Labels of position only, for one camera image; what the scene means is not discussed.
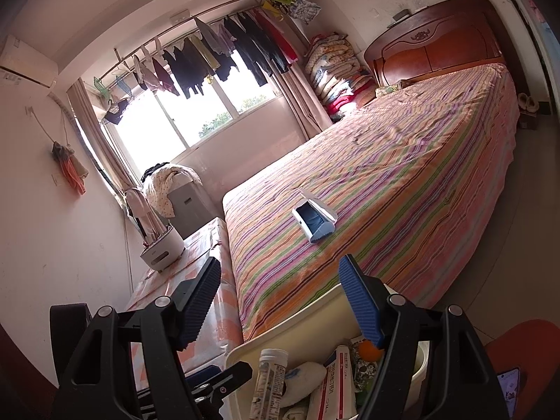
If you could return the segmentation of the red wooden headboard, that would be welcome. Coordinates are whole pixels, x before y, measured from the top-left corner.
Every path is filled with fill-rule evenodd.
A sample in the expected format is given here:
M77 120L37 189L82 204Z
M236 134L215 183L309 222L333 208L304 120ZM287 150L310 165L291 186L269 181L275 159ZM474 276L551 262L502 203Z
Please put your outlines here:
M425 80L482 64L504 64L516 90L529 89L512 38L489 0L446 0L380 35L364 61L381 86Z

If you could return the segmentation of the striped colourful bedspread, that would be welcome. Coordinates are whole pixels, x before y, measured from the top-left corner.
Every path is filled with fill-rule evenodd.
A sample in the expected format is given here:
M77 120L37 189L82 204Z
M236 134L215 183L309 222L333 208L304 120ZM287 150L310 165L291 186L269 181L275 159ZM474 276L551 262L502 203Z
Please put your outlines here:
M373 100L225 194L242 335L251 340L338 282L351 254L420 307L473 256L502 193L519 117L504 64L423 80ZM309 243L299 191L338 214Z

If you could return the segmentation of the pink curtain right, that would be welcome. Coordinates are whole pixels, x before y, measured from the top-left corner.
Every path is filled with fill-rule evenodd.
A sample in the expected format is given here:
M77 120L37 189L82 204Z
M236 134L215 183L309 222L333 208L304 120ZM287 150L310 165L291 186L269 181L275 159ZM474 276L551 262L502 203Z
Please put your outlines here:
M327 111L298 64L291 64L286 73L281 73L275 66L272 66L272 71L273 80L287 100L305 140L314 138L332 125Z

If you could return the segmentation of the hanging dark clothes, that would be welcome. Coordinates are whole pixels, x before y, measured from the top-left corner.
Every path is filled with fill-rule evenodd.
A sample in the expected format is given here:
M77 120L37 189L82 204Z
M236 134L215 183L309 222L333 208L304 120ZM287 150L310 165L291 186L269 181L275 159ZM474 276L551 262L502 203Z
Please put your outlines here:
M164 49L160 44L160 37L155 36L151 42L155 46L154 51L146 49L142 44L138 50L142 52L139 57L135 51L128 57L134 61L134 66L128 70L128 74L133 76L142 90L167 91L178 95L180 91L190 93L200 93L202 82L206 78L216 74L220 68L229 72L235 67L232 61L232 51L234 36L226 28L215 28L212 22L205 23L200 17L229 5L242 2L244 0L229 0L220 3L212 8L191 14L184 19L176 22L171 28L167 28L161 35L172 32L189 22L196 24L196 30L201 33L200 38L191 38L188 33L180 36L180 40L187 45L187 48L180 49L173 41L171 46L180 56L175 57L172 53ZM293 19L298 19L306 24L310 23L319 14L321 7L309 0L254 0L260 6L269 5L273 12L280 12L281 16L289 15Z

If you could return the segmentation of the white desk organizer box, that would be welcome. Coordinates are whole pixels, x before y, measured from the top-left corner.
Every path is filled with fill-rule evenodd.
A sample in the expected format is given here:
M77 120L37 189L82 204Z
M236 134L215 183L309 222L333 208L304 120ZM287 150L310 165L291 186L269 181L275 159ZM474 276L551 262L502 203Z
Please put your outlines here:
M180 258L185 249L179 232L171 225L151 246L140 254L140 259L156 272L163 272Z

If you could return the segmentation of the checkered orange white tablecloth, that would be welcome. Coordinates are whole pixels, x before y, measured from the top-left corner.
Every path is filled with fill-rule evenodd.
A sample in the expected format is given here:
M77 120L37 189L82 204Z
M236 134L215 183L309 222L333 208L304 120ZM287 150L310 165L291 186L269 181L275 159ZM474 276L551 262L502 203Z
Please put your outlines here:
M189 375L208 365L222 368L226 355L243 342L236 281L225 222L216 218L184 240L184 251L163 272L148 270L128 311L169 298L180 311L178 362Z

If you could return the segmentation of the stack of folded quilts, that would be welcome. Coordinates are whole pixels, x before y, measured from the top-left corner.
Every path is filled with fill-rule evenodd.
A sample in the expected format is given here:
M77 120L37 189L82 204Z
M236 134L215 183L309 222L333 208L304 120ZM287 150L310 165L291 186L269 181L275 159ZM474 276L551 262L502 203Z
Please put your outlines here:
M305 73L333 123L376 99L377 80L363 66L346 34L314 36L306 53Z

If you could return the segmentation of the cream plastic trash bin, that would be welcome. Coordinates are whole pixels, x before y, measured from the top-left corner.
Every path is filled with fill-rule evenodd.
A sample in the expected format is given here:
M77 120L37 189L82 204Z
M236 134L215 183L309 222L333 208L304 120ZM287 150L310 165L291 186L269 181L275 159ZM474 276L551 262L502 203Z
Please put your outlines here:
M344 290L341 285L335 285L292 317L233 349L226 357L226 366L245 361L252 366L252 379L228 396L229 418L249 417L262 350L286 351L288 368L292 368L307 361L324 363L337 346L360 335Z

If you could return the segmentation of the white medicine carton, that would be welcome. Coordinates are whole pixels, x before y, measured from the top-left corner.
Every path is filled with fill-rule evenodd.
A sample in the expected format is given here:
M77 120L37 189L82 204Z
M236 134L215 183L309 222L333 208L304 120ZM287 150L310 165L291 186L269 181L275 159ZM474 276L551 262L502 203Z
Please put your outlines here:
M339 345L325 368L327 375L310 395L306 419L352 419L357 408L348 346Z

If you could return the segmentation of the smartphone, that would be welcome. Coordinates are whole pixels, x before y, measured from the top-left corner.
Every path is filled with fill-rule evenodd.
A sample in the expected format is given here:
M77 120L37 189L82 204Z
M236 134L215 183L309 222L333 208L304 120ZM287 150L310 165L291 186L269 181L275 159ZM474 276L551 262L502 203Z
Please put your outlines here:
M520 388L520 369L514 367L506 372L500 373L497 379L505 399L509 419L513 419L516 412Z

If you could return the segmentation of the window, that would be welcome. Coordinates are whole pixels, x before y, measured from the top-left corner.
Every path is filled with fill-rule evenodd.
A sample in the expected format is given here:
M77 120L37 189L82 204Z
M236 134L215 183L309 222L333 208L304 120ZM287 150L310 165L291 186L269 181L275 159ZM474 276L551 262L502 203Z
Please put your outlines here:
M137 176L148 168L193 149L205 139L261 107L274 102L274 84L257 84L238 52L229 78L213 76L202 93L175 95L167 91L142 91L128 104L118 125L107 130Z

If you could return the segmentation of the white plush toy with bow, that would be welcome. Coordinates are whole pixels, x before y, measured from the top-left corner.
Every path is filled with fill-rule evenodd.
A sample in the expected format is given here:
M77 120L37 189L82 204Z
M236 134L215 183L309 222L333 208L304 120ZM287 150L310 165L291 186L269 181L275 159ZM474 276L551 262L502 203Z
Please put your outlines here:
M280 400L284 420L307 418L309 398L326 375L327 368L316 362L302 363L286 373Z

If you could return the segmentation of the white tube patterned label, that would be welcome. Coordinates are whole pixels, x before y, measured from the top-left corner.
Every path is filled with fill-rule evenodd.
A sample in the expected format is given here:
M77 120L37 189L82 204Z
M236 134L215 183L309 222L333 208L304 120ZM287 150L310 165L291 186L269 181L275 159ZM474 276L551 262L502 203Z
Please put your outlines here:
M277 420L283 396L288 353L282 349L261 351L250 408L250 419Z

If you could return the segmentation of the air conditioner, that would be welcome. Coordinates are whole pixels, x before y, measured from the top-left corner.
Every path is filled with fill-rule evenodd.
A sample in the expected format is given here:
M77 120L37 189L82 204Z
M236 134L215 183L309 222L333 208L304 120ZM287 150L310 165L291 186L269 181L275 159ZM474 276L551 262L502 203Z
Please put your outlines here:
M6 77L51 88L58 79L58 65L35 48L8 35L1 43L1 71Z

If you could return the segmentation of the grey fan heater with cloth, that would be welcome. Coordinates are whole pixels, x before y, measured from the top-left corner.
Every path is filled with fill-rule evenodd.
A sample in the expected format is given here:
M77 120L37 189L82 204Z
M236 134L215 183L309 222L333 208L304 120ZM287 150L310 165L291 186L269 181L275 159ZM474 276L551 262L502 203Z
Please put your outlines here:
M196 171L164 162L148 168L140 178L143 193L156 213L186 239L223 213L210 198Z

